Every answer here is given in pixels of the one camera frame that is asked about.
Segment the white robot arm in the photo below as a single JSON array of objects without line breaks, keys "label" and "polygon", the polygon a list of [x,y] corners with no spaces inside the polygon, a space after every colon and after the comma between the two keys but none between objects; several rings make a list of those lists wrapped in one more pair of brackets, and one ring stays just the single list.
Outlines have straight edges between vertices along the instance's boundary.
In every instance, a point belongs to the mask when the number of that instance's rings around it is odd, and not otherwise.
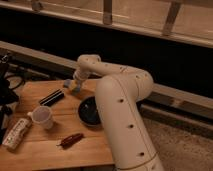
[{"label": "white robot arm", "polygon": [[136,103],[153,90],[145,70],[103,62],[98,55],[81,55],[74,72],[79,87],[95,73],[97,110],[117,171],[165,171]]}]

